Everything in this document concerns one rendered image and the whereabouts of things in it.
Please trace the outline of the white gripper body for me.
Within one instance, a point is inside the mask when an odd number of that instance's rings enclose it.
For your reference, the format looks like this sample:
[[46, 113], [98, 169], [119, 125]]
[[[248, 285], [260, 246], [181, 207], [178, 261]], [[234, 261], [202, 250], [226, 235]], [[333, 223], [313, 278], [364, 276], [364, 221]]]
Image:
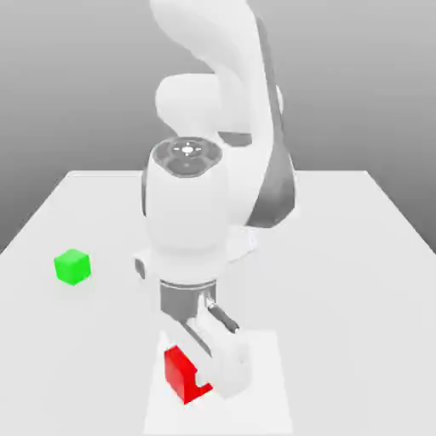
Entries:
[[250, 347], [243, 335], [215, 319], [190, 319], [186, 324], [163, 319], [161, 327], [169, 348], [177, 346], [196, 366], [199, 386], [210, 383], [212, 391], [228, 399], [250, 384]]

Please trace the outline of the small red cube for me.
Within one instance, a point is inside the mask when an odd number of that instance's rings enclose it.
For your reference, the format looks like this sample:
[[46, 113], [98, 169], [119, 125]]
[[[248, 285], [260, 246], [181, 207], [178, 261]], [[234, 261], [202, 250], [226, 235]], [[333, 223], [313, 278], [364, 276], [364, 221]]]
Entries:
[[165, 350], [163, 359], [165, 380], [183, 404], [189, 404], [213, 390], [210, 383], [197, 384], [196, 366], [177, 346]]

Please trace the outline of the small green cube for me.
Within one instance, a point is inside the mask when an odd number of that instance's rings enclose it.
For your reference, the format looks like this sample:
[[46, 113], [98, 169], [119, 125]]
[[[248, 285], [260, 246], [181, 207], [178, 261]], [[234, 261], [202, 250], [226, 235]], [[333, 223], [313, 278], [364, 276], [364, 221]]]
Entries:
[[91, 275], [89, 255], [76, 249], [69, 249], [54, 258], [56, 277], [69, 285], [76, 285]]

